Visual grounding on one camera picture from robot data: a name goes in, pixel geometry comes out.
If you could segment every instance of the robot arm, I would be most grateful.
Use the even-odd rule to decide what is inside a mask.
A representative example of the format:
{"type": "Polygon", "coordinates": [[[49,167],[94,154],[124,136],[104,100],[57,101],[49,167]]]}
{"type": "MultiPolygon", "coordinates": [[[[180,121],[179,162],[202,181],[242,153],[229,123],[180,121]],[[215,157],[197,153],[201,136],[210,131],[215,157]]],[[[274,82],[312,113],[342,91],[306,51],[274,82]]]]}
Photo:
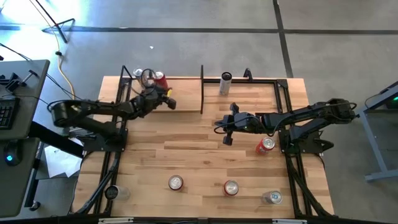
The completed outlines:
{"type": "Polygon", "coordinates": [[[130,101],[120,104],[104,103],[90,100],[65,100],[60,101],[49,110],[52,114],[54,125],[62,128],[79,127],[93,133],[98,133],[104,138],[116,138],[119,129],[113,122],[99,122],[87,116],[91,114],[115,115],[123,120],[143,118],[162,103],[174,110],[175,100],[167,96],[167,90],[151,85],[130,101]]]}
{"type": "Polygon", "coordinates": [[[344,99],[331,99],[282,114],[256,113],[253,115],[247,112],[240,113],[239,107],[233,103],[230,107],[232,114],[224,115],[223,120],[215,123],[218,125],[215,132],[226,134],[223,143],[232,145],[231,136],[234,131],[273,136],[283,126],[313,119],[303,126],[293,125],[289,129],[290,140],[296,141],[329,124],[350,123],[355,118],[354,108],[351,105],[355,104],[344,99]],[[224,132],[217,132],[216,130],[219,128],[223,128],[224,132]]]}

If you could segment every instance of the keyboard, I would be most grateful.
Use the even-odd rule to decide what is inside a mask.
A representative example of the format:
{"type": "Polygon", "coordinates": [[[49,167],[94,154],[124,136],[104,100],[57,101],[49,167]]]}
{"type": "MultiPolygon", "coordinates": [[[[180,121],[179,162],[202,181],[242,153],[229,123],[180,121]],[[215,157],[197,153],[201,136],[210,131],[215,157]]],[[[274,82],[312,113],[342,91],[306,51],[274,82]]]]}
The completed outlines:
{"type": "Polygon", "coordinates": [[[19,98],[0,98],[0,130],[12,128],[18,106],[19,98]]]}

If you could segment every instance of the black desk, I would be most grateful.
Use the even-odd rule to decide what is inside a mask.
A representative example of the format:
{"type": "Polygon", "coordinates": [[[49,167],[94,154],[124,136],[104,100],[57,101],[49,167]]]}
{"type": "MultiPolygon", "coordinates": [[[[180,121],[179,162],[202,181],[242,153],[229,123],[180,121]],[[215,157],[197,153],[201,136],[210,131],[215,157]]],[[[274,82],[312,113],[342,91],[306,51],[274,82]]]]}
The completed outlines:
{"type": "MultiPolygon", "coordinates": [[[[40,97],[43,89],[44,80],[49,69],[50,62],[48,60],[32,60],[18,62],[0,62],[0,75],[9,78],[14,72],[21,79],[29,75],[29,70],[34,71],[39,77],[31,76],[26,81],[25,87],[18,87],[15,90],[16,95],[27,95],[40,97]]],[[[0,86],[0,97],[7,95],[4,86],[0,86]]],[[[33,97],[20,97],[18,113],[14,120],[11,130],[0,130],[0,140],[7,139],[23,139],[29,134],[30,124],[35,114],[38,99],[33,97]]]]}
{"type": "MultiPolygon", "coordinates": [[[[36,106],[39,101],[37,98],[40,97],[42,92],[49,65],[50,62],[48,60],[0,62],[0,75],[4,75],[6,79],[8,79],[12,73],[17,74],[23,79],[28,76],[29,70],[33,70],[38,74],[38,77],[31,76],[26,81],[26,86],[18,87],[14,91],[14,94],[21,100],[12,129],[0,130],[1,155],[3,154],[3,148],[8,140],[18,139],[22,141],[23,147],[22,162],[17,166],[7,166],[4,159],[0,159],[0,217],[16,216],[19,213],[31,172],[32,181],[29,184],[24,206],[32,206],[38,184],[38,180],[35,178],[38,168],[35,161],[37,163],[38,160],[35,159],[35,156],[39,141],[45,142],[75,156],[83,157],[83,147],[33,121],[36,106]]],[[[8,94],[5,87],[0,86],[0,97],[8,94]]],[[[39,159],[41,153],[42,147],[38,152],[39,159]]]]}
{"type": "MultiPolygon", "coordinates": [[[[21,140],[23,148],[23,159],[18,166],[10,167],[4,159],[0,160],[1,172],[1,194],[0,218],[14,217],[18,215],[22,207],[30,171],[35,161],[36,150],[39,146],[38,138],[29,138],[21,140]]],[[[0,142],[0,149],[7,142],[0,142]]]]}

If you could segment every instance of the can lid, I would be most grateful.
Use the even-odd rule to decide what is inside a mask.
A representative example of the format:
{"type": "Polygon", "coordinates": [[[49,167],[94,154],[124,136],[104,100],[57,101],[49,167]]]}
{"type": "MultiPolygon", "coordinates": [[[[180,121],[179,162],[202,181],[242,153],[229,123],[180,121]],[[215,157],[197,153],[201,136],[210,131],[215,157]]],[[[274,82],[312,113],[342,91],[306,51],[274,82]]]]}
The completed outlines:
{"type": "Polygon", "coordinates": [[[277,191],[274,190],[269,194],[269,198],[272,200],[272,202],[274,203],[281,203],[282,202],[282,194],[277,191]]]}
{"type": "Polygon", "coordinates": [[[224,72],[221,74],[221,78],[225,81],[228,81],[232,79],[232,75],[229,72],[224,72]]]}
{"type": "Polygon", "coordinates": [[[274,142],[274,140],[272,140],[272,138],[264,138],[262,140],[262,144],[267,149],[273,149],[275,147],[275,142],[274,142]]]}
{"type": "Polygon", "coordinates": [[[163,72],[155,72],[155,79],[161,79],[161,78],[163,78],[163,76],[164,76],[164,74],[163,74],[163,72]]]}
{"type": "Polygon", "coordinates": [[[229,180],[224,185],[225,192],[229,195],[236,195],[239,191],[239,185],[235,180],[229,180]]]}
{"type": "Polygon", "coordinates": [[[173,175],[169,179],[169,187],[172,190],[179,190],[182,187],[183,180],[179,175],[173,175]]]}
{"type": "Polygon", "coordinates": [[[134,71],[132,71],[132,74],[134,75],[134,76],[141,76],[142,75],[142,69],[141,68],[136,68],[136,69],[134,69],[134,71]]]}
{"type": "Polygon", "coordinates": [[[105,197],[108,200],[112,200],[115,199],[119,194],[119,190],[115,185],[109,186],[106,190],[105,190],[105,197]]]}

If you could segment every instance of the yellow cable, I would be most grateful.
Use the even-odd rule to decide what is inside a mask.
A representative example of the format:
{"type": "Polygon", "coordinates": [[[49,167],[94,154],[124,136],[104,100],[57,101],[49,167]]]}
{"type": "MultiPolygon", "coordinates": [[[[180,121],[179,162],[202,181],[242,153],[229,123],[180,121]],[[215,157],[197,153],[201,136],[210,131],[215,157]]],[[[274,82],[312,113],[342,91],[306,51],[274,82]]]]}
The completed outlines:
{"type": "MultiPolygon", "coordinates": [[[[43,17],[44,21],[47,23],[47,25],[49,25],[52,33],[54,34],[55,39],[57,40],[57,46],[58,46],[58,51],[61,52],[60,50],[60,42],[58,41],[58,37],[55,34],[53,27],[50,25],[50,23],[46,20],[46,18],[43,16],[43,14],[40,12],[40,10],[35,6],[35,4],[32,2],[32,0],[29,0],[30,3],[32,3],[32,5],[36,8],[37,12],[39,12],[39,14],[43,17]]],[[[69,79],[67,78],[67,76],[63,73],[62,68],[61,68],[61,61],[60,61],[61,55],[58,55],[58,70],[60,71],[61,75],[63,76],[63,78],[67,81],[67,83],[69,84],[70,87],[70,91],[72,93],[72,99],[75,99],[75,91],[73,90],[73,86],[70,83],[69,79]]]]}

